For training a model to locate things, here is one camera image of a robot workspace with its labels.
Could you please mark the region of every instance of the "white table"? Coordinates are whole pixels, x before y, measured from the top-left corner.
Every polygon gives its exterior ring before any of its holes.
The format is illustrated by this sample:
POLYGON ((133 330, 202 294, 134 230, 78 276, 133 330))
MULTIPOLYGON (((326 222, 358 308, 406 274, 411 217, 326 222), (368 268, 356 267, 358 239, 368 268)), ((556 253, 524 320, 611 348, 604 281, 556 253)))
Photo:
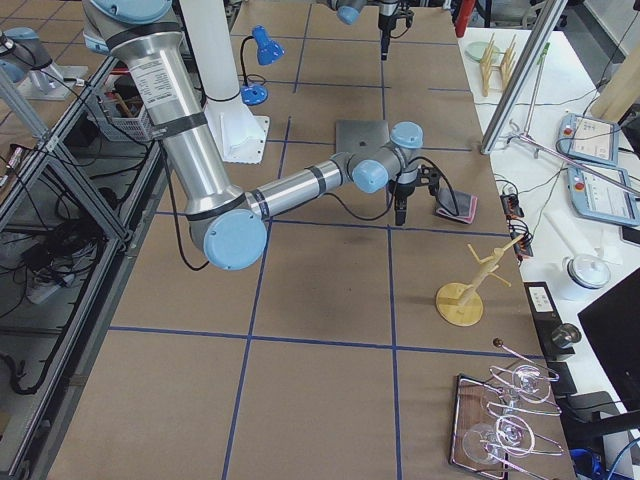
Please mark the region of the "white table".
MULTIPOLYGON (((529 33, 530 32, 523 30, 469 28, 466 31, 465 37, 459 40, 467 77, 471 85, 471 91, 476 103, 476 111, 483 131, 486 129, 495 111, 495 104, 499 101, 501 94, 499 91, 490 91, 488 97, 483 97, 479 65, 464 54, 465 48, 472 42, 488 42, 493 34, 495 35, 496 46, 499 47, 501 51, 504 51, 515 35, 517 42, 516 49, 519 54, 526 43, 529 33)), ((564 34, 562 32, 553 32, 550 43, 551 46, 544 65, 540 91, 536 103, 561 103, 582 97, 563 105, 544 105, 535 108, 530 135, 539 143, 549 148, 554 148, 562 117, 568 112, 582 113, 587 106, 590 105, 596 93, 593 83, 564 34)), ((518 99, 519 103, 526 103, 527 105, 516 106, 511 115, 512 121, 515 122, 520 129, 523 128, 526 121, 528 104, 531 101, 536 73, 537 72, 534 71, 531 74, 521 97, 518 99)), ((621 138, 621 146, 629 148, 626 139, 621 138)), ((504 178, 515 183, 520 191, 528 190, 545 182, 561 168, 560 160, 545 154, 541 154, 540 157, 536 159, 534 158, 533 151, 529 147, 518 145, 517 142, 512 142, 505 150, 494 150, 491 153, 491 163, 493 171, 496 174, 502 175, 504 178)), ((633 154, 620 152, 619 165, 626 168, 631 175, 636 177, 640 176, 640 162, 633 154)), ((523 220, 526 221, 532 230, 535 228, 536 223, 538 223, 541 209, 545 205, 545 202, 547 202, 552 184, 553 181, 530 193, 520 195, 520 205, 525 212, 523 220)), ((502 185, 503 184, 499 183, 498 188, 501 189, 502 185)), ((640 188, 637 182, 634 182, 634 186, 640 188)), ((542 215, 532 245, 534 257, 524 260, 520 268, 522 279, 525 282, 546 281, 549 284, 551 294, 554 296, 554 301, 562 320, 567 323, 573 323, 581 329, 582 327, 577 317, 578 312, 608 288, 611 288, 640 267, 640 247, 621 242, 620 228, 615 225, 578 217, 569 198, 566 174, 564 172, 561 174, 555 188, 553 188, 552 195, 546 207, 544 207, 544 212, 554 210, 569 215, 579 230, 575 232, 575 234, 579 234, 588 240, 593 247, 599 249, 603 245, 604 239, 605 243, 613 249, 609 250, 609 252, 618 254, 619 257, 623 259, 620 265, 609 264, 612 274, 611 282, 605 289, 598 291, 597 294, 588 299, 584 301, 567 301, 561 299, 559 295, 553 295, 555 288, 554 278, 560 272, 562 260, 572 253, 569 246, 558 235, 548 219, 542 215)), ((614 400, 619 400, 618 395, 604 373, 589 342, 583 340, 576 344, 574 349, 576 354, 567 360, 567 364, 575 381, 578 393, 584 394, 595 391, 606 391, 614 400)))

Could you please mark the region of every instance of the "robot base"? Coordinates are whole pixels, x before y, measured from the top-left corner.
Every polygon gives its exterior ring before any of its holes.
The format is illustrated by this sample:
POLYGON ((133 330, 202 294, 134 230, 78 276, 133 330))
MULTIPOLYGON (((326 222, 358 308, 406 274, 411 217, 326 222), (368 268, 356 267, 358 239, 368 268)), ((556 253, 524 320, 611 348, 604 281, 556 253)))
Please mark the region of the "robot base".
POLYGON ((436 308, 447 322, 459 327, 470 327, 478 323, 482 317, 484 306, 477 292, 465 305, 458 305, 458 300, 468 285, 463 283, 447 283, 436 294, 436 308))
MULTIPOLYGON (((60 70, 60 73, 62 73, 64 78, 73 78, 73 79, 82 78, 89 71, 88 67, 83 67, 83 66, 66 66, 66 67, 62 67, 62 66, 58 65, 58 69, 60 70)), ((56 82, 55 80, 51 80, 51 82, 53 82, 54 85, 56 85, 56 84, 57 85, 55 86, 55 88, 53 90, 50 90, 49 92, 44 93, 43 91, 38 89, 38 87, 36 87, 33 84, 33 82, 31 81, 31 78, 27 75, 27 78, 25 78, 22 81, 22 83, 18 86, 18 91, 27 100, 57 100, 57 101, 61 101, 61 100, 66 99, 71 94, 71 89, 76 84, 75 80, 69 80, 69 81, 65 80, 64 84, 67 87, 69 87, 69 88, 66 88, 66 87, 62 86, 61 84, 59 84, 58 82, 56 82)))
POLYGON ((262 161, 269 117, 254 116, 241 101, 222 105, 207 102, 204 113, 224 162, 255 164, 262 161))

